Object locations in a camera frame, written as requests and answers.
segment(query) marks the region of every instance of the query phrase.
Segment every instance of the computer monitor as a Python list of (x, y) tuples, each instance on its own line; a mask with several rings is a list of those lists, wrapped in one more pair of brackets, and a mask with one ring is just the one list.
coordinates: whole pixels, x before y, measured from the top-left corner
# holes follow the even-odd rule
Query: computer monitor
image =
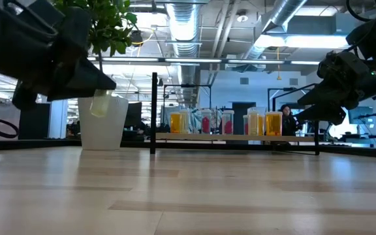
[(367, 114), (373, 114), (373, 108), (367, 106), (356, 107), (352, 110), (348, 110), (349, 123), (350, 124), (359, 124), (359, 125), (370, 125), (375, 124), (375, 117), (363, 117)]
[(129, 104), (127, 115), (125, 116), (125, 127), (139, 126), (142, 121), (142, 103)]

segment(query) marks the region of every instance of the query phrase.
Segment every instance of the light wood surface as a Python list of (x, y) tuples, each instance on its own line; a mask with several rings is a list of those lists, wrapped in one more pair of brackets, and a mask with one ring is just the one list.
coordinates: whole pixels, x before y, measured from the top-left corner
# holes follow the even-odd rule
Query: light wood surface
[(0, 152), (0, 235), (376, 235), (376, 158)]
[(313, 137), (299, 136), (252, 136), (244, 134), (170, 134), (156, 133), (158, 140), (255, 140), (255, 141), (286, 141), (314, 142)]

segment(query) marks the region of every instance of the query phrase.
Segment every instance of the person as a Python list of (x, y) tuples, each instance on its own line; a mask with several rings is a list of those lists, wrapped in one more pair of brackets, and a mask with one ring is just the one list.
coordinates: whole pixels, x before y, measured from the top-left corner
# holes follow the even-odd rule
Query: person
[(295, 132), (299, 129), (298, 122), (291, 114), (291, 108), (289, 105), (284, 104), (281, 106), (282, 111), (282, 135), (283, 136), (295, 136)]

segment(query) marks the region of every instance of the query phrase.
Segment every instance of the silver duct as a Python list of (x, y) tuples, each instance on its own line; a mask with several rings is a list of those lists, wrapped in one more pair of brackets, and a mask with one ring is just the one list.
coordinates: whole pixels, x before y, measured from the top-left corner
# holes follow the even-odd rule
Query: silver duct
[[(169, 15), (169, 29), (172, 40), (176, 41), (197, 41), (200, 5), (196, 4), (166, 4), (166, 11)], [(197, 57), (198, 45), (196, 44), (173, 44), (176, 57)], [(195, 83), (195, 67), (179, 66), (178, 79), (180, 84)], [(183, 90), (183, 99), (191, 100), (189, 94)]]
[[(263, 32), (275, 29), (276, 27), (282, 27), (284, 31), (287, 31), (287, 24), (292, 17), (298, 12), (298, 10), (306, 3), (307, 0), (277, 0), (274, 4), (274, 9), (270, 12), (268, 20), (258, 22), (260, 36)], [(258, 59), (265, 48), (256, 47), (253, 45), (249, 51), (243, 56), (244, 59)]]

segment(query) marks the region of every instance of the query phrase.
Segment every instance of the ventilation duct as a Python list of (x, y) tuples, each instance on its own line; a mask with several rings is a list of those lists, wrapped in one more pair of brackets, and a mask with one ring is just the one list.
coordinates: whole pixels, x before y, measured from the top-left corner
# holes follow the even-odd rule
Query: ventilation duct
[[(169, 29), (172, 40), (190, 42), (198, 40), (198, 23), (200, 5), (189, 3), (166, 4), (166, 11), (169, 15)], [(197, 44), (173, 44), (176, 57), (197, 57)], [(179, 66), (178, 79), (180, 84), (195, 84), (195, 67)], [(183, 89), (182, 97), (184, 102), (192, 98), (192, 89)]]
[[(274, 4), (274, 9), (271, 10), (266, 15), (259, 18), (256, 28), (259, 30), (257, 32), (257, 40), (260, 35), (269, 30), (275, 29), (277, 27), (282, 28), (284, 33), (287, 30), (287, 24), (292, 17), (298, 12), (298, 10), (306, 3), (307, 0), (277, 0)], [(253, 45), (247, 53), (243, 55), (243, 59), (258, 59), (266, 48), (258, 47)], [(245, 71), (261, 71), (262, 67), (255, 65), (242, 65), (232, 69), (237, 72)]]

